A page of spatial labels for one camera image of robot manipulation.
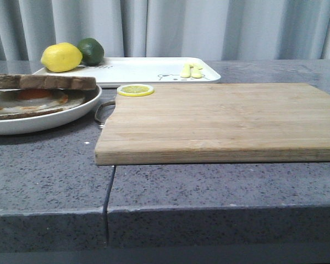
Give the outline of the white round plate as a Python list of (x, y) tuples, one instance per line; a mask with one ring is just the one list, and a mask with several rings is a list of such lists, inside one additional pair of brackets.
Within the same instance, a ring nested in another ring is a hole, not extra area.
[(96, 86), (94, 90), (85, 91), (86, 102), (71, 109), (35, 117), (0, 120), (0, 135), (33, 133), (68, 124), (89, 113), (99, 102), (101, 94), (102, 88)]

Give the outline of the green lime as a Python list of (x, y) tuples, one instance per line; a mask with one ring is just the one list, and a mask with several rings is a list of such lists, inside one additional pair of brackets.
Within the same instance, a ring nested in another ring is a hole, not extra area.
[(104, 49), (94, 38), (80, 40), (77, 48), (82, 53), (82, 62), (85, 65), (98, 65), (103, 61)]

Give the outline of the white bear tray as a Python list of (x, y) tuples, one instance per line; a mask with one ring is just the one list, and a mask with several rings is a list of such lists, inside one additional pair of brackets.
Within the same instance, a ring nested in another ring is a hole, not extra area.
[[(196, 66), (202, 77), (182, 78), (181, 72), (186, 64)], [(97, 66), (80, 65), (62, 73), (42, 68), (35, 74), (94, 77), (98, 85), (105, 88), (133, 83), (218, 83), (221, 79), (221, 76), (201, 59), (191, 57), (109, 57)]]

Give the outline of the lemon slice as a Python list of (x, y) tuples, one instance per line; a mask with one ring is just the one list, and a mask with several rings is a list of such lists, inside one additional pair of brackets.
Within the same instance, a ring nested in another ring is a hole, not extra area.
[(117, 88), (117, 93), (127, 97), (148, 96), (154, 93), (155, 89), (150, 85), (145, 84), (129, 84)]

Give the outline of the yellow lemon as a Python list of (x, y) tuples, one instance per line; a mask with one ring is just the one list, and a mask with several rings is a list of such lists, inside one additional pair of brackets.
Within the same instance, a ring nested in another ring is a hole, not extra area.
[(80, 50), (71, 43), (62, 42), (48, 46), (41, 57), (41, 63), (50, 71), (60, 73), (76, 68), (82, 61)]

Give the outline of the wooden cutting board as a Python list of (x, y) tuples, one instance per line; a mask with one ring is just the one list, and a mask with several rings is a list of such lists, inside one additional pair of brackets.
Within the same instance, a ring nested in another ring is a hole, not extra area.
[(99, 165), (330, 162), (330, 94), (304, 83), (162, 84), (117, 95)]

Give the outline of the bread slice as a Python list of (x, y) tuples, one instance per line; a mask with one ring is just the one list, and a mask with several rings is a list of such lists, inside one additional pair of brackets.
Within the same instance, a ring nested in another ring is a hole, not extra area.
[(8, 120), (8, 119), (19, 119), (19, 118), (27, 118), (27, 117), (35, 117), (42, 116), (45, 114), (56, 113), (66, 109), (71, 109), (73, 107), (79, 106), (85, 102), (85, 95), (81, 91), (62, 91), (68, 95), (68, 101), (60, 106), (56, 106), (53, 108), (43, 109), (36, 112), (29, 113), (14, 113), (14, 114), (0, 114), (0, 120)]
[(32, 74), (0, 74), (0, 90), (2, 89), (65, 89), (94, 90), (97, 87), (93, 77), (32, 75)]

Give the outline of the yellow plastic fork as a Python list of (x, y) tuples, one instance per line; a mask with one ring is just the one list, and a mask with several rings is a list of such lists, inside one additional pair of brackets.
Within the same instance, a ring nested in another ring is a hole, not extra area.
[(183, 65), (183, 68), (180, 72), (180, 77), (181, 78), (189, 78), (191, 77), (191, 64), (190, 63), (185, 63)]

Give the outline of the yellow plastic knife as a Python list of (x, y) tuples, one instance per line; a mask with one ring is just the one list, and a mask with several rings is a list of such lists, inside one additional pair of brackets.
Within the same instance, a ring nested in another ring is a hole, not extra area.
[(195, 79), (202, 78), (202, 72), (201, 72), (202, 66), (198, 63), (192, 63), (190, 64), (190, 76)]

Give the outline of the grey pleated curtain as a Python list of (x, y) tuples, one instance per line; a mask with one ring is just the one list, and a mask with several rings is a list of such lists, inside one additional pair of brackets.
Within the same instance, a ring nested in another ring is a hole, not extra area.
[(86, 37), (109, 57), (330, 59), (330, 1), (0, 1), (0, 61)]

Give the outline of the fried egg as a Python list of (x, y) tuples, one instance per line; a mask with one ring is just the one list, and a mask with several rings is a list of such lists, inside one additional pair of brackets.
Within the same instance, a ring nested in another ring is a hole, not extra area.
[(68, 95), (59, 90), (0, 91), (0, 114), (36, 112), (67, 101)]

